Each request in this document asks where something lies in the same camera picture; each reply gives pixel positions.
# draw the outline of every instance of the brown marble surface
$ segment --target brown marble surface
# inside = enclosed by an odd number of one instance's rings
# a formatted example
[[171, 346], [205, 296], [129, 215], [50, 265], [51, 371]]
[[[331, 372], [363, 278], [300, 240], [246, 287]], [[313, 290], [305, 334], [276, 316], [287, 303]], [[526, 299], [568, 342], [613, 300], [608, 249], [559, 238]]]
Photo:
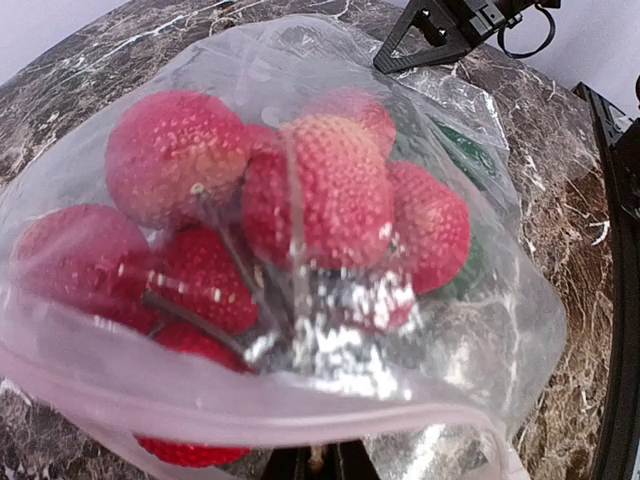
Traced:
[[[373, 0], [132, 0], [104, 16], [0, 87], [0, 189], [190, 43], [233, 25], [309, 12], [333, 15], [378, 38], [399, 14]], [[613, 317], [609, 224], [587, 107], [491, 48], [452, 69], [498, 102], [509, 169], [522, 196], [521, 243], [569, 313], [566, 352], [514, 445], [534, 479], [586, 479]], [[0, 480], [146, 478], [11, 387], [5, 381], [0, 388]]]

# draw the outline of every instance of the black clamp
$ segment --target black clamp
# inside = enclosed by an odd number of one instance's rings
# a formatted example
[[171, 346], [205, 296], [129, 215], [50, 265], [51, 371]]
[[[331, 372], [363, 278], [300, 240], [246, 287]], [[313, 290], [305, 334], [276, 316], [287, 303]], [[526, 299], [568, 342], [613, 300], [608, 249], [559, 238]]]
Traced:
[[[513, 28], [522, 20], [520, 12], [534, 3], [534, 0], [410, 0], [373, 64], [388, 74], [454, 63], [494, 33]], [[540, 5], [558, 8], [560, 0], [545, 0]], [[395, 54], [411, 27], [420, 30], [433, 48], [405, 56]]]

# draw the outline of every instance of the black frame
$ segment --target black frame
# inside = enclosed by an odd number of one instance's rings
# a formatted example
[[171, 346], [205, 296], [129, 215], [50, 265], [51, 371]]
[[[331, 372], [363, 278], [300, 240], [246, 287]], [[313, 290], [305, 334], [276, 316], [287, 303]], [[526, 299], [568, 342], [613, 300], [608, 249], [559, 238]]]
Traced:
[[615, 294], [609, 383], [591, 478], [631, 480], [638, 478], [640, 442], [640, 120], [621, 132], [614, 105], [584, 84], [576, 93], [591, 107], [602, 161]]

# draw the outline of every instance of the lychee stem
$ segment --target lychee stem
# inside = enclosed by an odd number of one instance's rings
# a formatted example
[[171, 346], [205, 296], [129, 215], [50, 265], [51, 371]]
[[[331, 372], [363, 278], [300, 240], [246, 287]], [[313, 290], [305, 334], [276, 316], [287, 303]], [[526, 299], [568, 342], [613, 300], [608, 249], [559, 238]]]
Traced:
[[258, 286], [255, 278], [245, 267], [244, 261], [238, 253], [238, 249], [236, 249], [233, 245], [233, 240], [231, 239], [229, 229], [226, 227], [224, 222], [221, 220], [220, 215], [218, 214], [218, 209], [214, 205], [211, 195], [206, 190], [203, 190], [196, 192], [196, 196], [203, 209], [204, 218], [202, 218], [201, 220], [207, 226], [213, 228], [220, 236], [220, 240], [227, 252], [229, 252], [229, 256], [231, 257], [236, 270], [240, 274], [240, 278], [249, 289], [251, 296], [262, 310], [264, 316], [266, 317], [266, 320], [271, 324], [271, 327], [277, 328], [278, 330], [282, 331], [284, 326], [283, 322], [280, 321], [280, 319], [273, 313], [269, 302], [267, 302], [267, 299], [264, 296], [264, 291]]
[[215, 325], [207, 322], [199, 315], [190, 312], [185, 308], [182, 308], [180, 305], [176, 305], [171, 300], [167, 300], [163, 296], [158, 295], [156, 292], [153, 292], [151, 290], [147, 290], [142, 294], [142, 303], [144, 303], [148, 307], [154, 308], [193, 325], [197, 329], [204, 332], [208, 337], [230, 350], [247, 367], [251, 367], [244, 356], [245, 348], [240, 345], [231, 335], [226, 333], [224, 330], [216, 327]]

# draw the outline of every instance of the clear plastic bag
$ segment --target clear plastic bag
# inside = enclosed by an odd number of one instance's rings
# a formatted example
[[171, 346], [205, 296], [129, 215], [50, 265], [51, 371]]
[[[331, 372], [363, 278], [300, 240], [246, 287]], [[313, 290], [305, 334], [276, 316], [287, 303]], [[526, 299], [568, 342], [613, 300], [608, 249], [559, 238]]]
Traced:
[[232, 28], [31, 164], [0, 205], [2, 372], [158, 478], [227, 474], [136, 438], [435, 424], [506, 476], [565, 312], [514, 236], [491, 97], [381, 75], [378, 46], [318, 16]]

